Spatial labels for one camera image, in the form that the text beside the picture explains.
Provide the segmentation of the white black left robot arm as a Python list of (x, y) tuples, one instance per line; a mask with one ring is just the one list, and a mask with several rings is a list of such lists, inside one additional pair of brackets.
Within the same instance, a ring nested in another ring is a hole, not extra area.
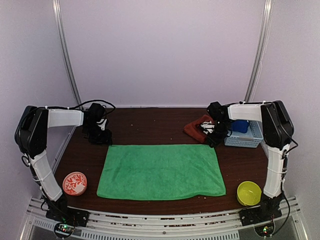
[(73, 195), (80, 186), (78, 177), (66, 182), (63, 190), (47, 160), (48, 129), (83, 127), (91, 144), (107, 145), (97, 196), (132, 201), (174, 201), (197, 195), (220, 197), (226, 186), (216, 151), (201, 144), (114, 145), (107, 129), (107, 101), (92, 100), (90, 107), (25, 108), (15, 131), (24, 164), (44, 195), (58, 201)]

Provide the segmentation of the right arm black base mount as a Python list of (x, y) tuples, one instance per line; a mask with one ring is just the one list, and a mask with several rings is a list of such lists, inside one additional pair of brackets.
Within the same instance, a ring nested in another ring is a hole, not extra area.
[(242, 226), (271, 221), (281, 216), (280, 203), (274, 203), (272, 200), (262, 201), (258, 207), (244, 208), (239, 212)]

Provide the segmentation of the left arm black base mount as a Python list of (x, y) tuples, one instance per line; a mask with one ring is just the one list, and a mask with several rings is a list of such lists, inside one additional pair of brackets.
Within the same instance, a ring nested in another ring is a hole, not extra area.
[(80, 210), (68, 207), (66, 198), (59, 198), (57, 201), (45, 199), (48, 210), (46, 218), (55, 220), (74, 227), (86, 227), (90, 213), (86, 210)]

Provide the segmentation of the green microfibre towel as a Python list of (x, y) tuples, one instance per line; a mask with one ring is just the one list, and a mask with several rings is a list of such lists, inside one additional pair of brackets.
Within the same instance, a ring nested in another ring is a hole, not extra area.
[(202, 144), (112, 145), (96, 192), (100, 198), (133, 201), (226, 193), (216, 151)]

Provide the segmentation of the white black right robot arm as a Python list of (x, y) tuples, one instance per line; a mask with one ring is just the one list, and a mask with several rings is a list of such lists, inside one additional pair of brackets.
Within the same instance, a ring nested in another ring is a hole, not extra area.
[(268, 150), (268, 165), (263, 195), (274, 199), (282, 194), (281, 186), (287, 172), (285, 159), (294, 141), (294, 126), (282, 101), (258, 103), (212, 102), (206, 109), (214, 121), (212, 132), (207, 134), (210, 147), (217, 147), (227, 137), (231, 123), (237, 120), (260, 122), (263, 140)]

